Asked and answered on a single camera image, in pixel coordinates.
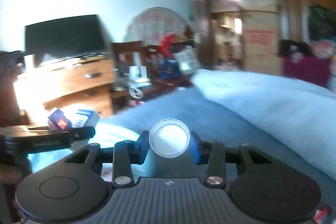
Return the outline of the wooden chair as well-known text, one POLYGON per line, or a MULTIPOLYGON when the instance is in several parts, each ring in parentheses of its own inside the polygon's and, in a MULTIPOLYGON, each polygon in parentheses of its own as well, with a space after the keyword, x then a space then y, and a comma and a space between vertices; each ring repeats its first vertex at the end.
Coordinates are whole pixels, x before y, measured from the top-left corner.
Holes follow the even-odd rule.
POLYGON ((110 44, 110 47, 114 69, 116 69, 118 76, 126 76, 129 68, 135 65, 145 66, 147 77, 151 81, 158 80, 158 46, 144 46, 142 41, 133 41, 114 42, 110 44))

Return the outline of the blue white small box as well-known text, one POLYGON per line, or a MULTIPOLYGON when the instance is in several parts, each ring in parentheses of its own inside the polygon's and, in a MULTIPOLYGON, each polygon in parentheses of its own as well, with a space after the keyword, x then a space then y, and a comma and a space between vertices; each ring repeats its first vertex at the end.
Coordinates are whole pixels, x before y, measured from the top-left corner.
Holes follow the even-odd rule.
POLYGON ((74 104, 62 109, 53 108, 48 115, 48 126, 52 131, 73 128, 96 127, 100 114, 91 107, 74 104))

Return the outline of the cardboard box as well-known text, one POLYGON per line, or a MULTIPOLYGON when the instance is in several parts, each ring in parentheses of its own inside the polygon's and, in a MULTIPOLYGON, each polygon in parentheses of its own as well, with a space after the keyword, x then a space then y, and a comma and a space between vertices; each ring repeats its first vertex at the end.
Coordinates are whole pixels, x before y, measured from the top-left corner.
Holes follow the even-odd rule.
POLYGON ((278 56, 279 1, 238 1, 242 22, 243 70, 275 76, 282 75, 282 59, 278 56))

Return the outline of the light blue duvet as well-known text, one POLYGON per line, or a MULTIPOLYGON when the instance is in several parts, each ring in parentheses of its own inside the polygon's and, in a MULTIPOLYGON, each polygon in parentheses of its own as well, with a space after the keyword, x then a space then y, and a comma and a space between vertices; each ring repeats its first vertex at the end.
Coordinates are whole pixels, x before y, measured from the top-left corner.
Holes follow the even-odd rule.
POLYGON ((226 107, 335 178, 335 94, 302 80, 198 70, 205 99, 226 107))

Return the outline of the black television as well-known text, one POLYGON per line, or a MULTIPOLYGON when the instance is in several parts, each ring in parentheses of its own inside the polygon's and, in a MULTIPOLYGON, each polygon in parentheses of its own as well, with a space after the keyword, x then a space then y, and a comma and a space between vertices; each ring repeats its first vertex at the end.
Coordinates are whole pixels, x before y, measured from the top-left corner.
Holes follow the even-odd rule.
POLYGON ((72 16, 25 26, 25 53, 47 60, 106 51, 98 15, 72 16))

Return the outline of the wooden dresser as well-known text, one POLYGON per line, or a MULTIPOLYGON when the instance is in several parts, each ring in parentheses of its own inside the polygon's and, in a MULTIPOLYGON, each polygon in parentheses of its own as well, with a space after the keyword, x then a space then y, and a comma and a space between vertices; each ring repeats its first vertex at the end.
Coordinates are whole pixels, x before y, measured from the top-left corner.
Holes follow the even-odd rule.
POLYGON ((91 107, 102 118, 113 114, 113 61, 102 56, 71 61, 35 68, 21 74, 14 83, 18 105, 30 123, 45 125, 50 110, 72 104, 91 107))

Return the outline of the clear lidded white cap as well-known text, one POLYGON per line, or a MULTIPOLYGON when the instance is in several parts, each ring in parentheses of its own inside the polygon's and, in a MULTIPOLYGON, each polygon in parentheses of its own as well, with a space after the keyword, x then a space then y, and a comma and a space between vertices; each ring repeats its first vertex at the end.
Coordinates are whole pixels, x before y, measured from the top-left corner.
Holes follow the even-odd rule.
POLYGON ((190 143, 190 131, 182 121, 164 119, 150 130, 150 148, 160 157, 174 159, 186 152, 190 143))

